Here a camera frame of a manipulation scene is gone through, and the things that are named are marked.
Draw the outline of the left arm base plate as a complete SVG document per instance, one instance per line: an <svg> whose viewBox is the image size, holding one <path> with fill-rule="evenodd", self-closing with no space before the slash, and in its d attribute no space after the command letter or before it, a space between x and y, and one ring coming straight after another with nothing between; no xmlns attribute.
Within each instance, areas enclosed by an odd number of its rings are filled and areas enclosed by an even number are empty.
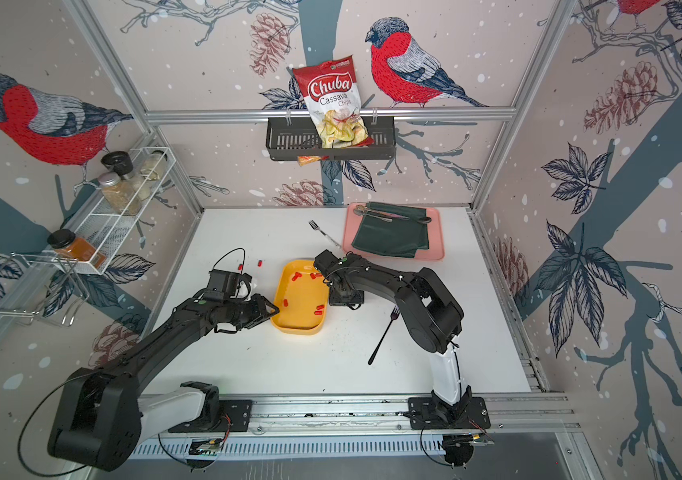
<svg viewBox="0 0 682 480"><path fill-rule="evenodd" d="M248 430L252 400L206 400L202 412L193 420L169 429L170 433L240 433Z"/></svg>

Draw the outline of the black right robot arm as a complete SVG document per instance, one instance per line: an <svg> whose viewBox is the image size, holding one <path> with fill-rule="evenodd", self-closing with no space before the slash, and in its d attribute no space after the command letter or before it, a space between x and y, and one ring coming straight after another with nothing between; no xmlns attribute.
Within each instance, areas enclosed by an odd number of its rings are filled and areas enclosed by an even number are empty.
<svg viewBox="0 0 682 480"><path fill-rule="evenodd" d="M438 404L456 407L469 401L471 387L462 377L456 343L464 312L435 271L399 271L358 254L338 257L329 250L317 255L313 265L329 287L332 306L357 310L367 293L391 302L410 338L430 355Z"/></svg>

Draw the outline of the yellow plastic storage tray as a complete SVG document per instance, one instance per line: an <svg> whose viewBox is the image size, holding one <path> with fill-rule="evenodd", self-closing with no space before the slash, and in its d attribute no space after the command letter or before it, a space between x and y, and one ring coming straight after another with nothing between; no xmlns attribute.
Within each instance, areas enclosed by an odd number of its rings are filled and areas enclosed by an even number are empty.
<svg viewBox="0 0 682 480"><path fill-rule="evenodd" d="M291 281L295 273L302 277ZM318 274L311 279L310 274ZM300 259L287 263L282 271L273 303L280 313L271 318L272 325L285 334L313 335L322 328L329 307L329 287L313 260ZM315 316L316 306L323 304L323 315Z"/></svg>

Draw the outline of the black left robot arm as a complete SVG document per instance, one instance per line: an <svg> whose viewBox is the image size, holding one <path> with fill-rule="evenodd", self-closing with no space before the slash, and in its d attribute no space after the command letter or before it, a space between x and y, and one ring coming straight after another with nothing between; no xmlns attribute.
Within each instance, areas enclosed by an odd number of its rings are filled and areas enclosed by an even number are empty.
<svg viewBox="0 0 682 480"><path fill-rule="evenodd" d="M133 348L95 369L81 368L63 384L49 436L49 455L105 471L121 466L147 438L206 410L213 387L182 386L144 400L151 381L187 347L219 324L251 329L278 313L261 294L248 299L187 299Z"/></svg>

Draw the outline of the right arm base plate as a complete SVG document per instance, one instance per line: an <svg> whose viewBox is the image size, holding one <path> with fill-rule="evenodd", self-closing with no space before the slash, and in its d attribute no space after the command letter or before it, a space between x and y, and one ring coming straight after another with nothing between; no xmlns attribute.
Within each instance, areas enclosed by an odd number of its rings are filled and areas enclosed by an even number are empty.
<svg viewBox="0 0 682 480"><path fill-rule="evenodd" d="M447 405L438 397L409 397L406 417L413 430L489 429L491 422L485 400L462 399Z"/></svg>

